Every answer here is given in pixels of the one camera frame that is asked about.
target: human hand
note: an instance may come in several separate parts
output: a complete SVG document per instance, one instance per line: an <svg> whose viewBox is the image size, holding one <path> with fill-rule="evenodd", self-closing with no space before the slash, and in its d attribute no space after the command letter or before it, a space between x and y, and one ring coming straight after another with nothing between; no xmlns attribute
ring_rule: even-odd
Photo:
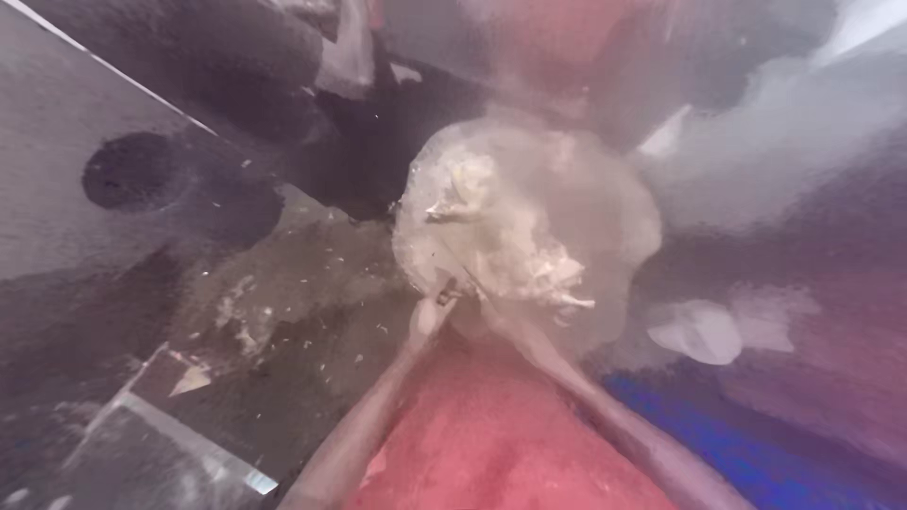
<svg viewBox="0 0 907 510"><path fill-rule="evenodd" d="M456 298L448 295L453 279L442 279L442 283L415 304L409 319L409 338L404 343L404 352L418 355L431 347L432 340L447 320L456 305Z"/></svg>
<svg viewBox="0 0 907 510"><path fill-rule="evenodd" d="M548 335L512 303L481 295L482 315L488 327L510 341L536 368L557 380L574 377L576 367L558 350Z"/></svg>

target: dark drain hole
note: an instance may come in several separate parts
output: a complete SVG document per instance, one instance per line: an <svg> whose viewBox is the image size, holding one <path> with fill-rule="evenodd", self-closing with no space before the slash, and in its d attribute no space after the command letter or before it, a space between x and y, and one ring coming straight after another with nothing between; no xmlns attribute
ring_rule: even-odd
<svg viewBox="0 0 907 510"><path fill-rule="evenodd" d="M152 132L105 142L85 165L85 196L113 211L154 211L180 196L181 172L170 141Z"/></svg>

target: debris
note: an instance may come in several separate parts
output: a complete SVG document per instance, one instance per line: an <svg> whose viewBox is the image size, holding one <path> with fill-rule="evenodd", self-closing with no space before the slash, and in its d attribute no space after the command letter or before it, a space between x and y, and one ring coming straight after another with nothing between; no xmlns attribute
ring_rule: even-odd
<svg viewBox="0 0 907 510"><path fill-rule="evenodd" d="M182 379L176 386L173 387L173 390L168 395L168 397L176 397L193 389L199 389L200 387L206 387L211 384L211 377L208 375L209 370L207 367L189 367L186 368L186 372L183 373Z"/></svg>
<svg viewBox="0 0 907 510"><path fill-rule="evenodd" d="M54 499L54 502L47 507L47 510L63 510L65 507L73 501L73 497L70 495L65 495Z"/></svg>
<svg viewBox="0 0 907 510"><path fill-rule="evenodd" d="M26 499L28 497L29 492L30 491L25 488L15 491L14 493L12 493L11 495L8 495L6 497L6 500L4 500L4 505L12 506L12 505L19 503L20 501L22 501L23 499Z"/></svg>

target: blurry background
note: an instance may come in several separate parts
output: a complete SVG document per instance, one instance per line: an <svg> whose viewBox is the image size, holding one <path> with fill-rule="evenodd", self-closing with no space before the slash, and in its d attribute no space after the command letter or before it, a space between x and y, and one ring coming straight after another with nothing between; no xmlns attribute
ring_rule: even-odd
<svg viewBox="0 0 907 510"><path fill-rule="evenodd" d="M0 4L0 501L276 505L406 331L409 162L494 98L662 210L602 384L758 508L907 508L907 7L370 7L347 99L327 0ZM656 343L678 309L734 361Z"/></svg>

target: gray surface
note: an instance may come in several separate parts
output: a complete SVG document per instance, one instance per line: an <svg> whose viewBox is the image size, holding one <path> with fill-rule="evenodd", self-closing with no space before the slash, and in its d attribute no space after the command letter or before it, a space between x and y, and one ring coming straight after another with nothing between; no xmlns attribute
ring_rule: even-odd
<svg viewBox="0 0 907 510"><path fill-rule="evenodd" d="M104 139L187 121L6 4L0 48L0 280L147 255L161 236L85 199L83 166Z"/></svg>

